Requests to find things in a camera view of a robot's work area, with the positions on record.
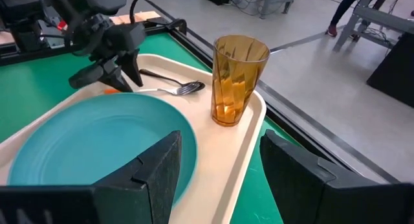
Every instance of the person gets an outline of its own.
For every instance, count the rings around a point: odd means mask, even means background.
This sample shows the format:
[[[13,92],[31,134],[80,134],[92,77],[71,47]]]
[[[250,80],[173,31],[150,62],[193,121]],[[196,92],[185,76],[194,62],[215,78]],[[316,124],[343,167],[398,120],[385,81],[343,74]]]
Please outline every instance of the person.
[[[345,14],[345,12],[351,7],[351,5],[356,0],[342,0],[342,2],[339,4],[338,9],[336,9],[336,12],[332,18],[331,24],[328,27],[328,30],[326,33],[332,37],[336,37],[338,34],[336,30],[336,25],[338,24],[341,17]]]

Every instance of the red shoe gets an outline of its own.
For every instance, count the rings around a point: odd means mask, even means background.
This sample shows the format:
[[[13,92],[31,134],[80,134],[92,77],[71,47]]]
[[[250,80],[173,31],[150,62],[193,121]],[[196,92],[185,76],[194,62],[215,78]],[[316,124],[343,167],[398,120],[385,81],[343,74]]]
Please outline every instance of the red shoe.
[[[338,32],[336,31],[336,26],[329,26],[328,30],[326,31],[326,34],[332,37],[336,37],[336,35],[338,34]]]

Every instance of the green table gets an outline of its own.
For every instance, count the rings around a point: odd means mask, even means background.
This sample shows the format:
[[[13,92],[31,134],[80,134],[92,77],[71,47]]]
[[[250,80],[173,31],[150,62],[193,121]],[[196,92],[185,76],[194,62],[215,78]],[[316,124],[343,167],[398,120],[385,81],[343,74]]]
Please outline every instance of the green table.
[[[148,36],[140,48],[141,53],[158,54],[204,71],[211,71],[168,33]],[[90,62],[87,58],[64,54],[0,68],[0,141],[73,94],[75,90],[69,86],[67,79],[88,64]],[[294,139],[269,118],[262,125],[260,137],[266,129],[272,129],[294,142]],[[232,223],[283,223],[265,179],[259,141],[243,181]]]

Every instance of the blue plate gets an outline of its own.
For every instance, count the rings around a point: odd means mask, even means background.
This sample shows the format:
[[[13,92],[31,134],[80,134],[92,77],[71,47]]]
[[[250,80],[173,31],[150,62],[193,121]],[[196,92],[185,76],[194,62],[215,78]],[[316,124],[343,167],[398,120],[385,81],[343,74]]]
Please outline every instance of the blue plate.
[[[180,130],[182,135],[176,203],[195,169],[194,132],[173,106],[133,93],[84,100],[46,121],[17,153],[8,184],[89,185],[174,130]]]

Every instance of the floor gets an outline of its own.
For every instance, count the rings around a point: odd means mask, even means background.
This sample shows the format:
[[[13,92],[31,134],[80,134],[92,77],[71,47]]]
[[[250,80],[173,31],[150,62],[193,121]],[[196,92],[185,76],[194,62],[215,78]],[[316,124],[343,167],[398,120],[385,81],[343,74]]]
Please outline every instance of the floor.
[[[209,43],[225,34],[246,34],[279,48],[262,81],[290,103],[278,106],[280,110],[364,176],[381,183],[414,181],[414,109],[365,84],[387,49],[361,39],[334,53],[336,39],[323,34],[341,0],[295,0],[288,14],[273,6],[266,19],[251,16],[258,3],[246,7],[248,0],[239,4],[242,10],[207,0],[150,1],[185,19]],[[387,12],[392,2],[387,0],[382,10]],[[408,18],[413,2],[399,0],[393,14]],[[143,0],[136,8],[153,9]],[[339,25],[346,24],[351,13],[348,10]]]

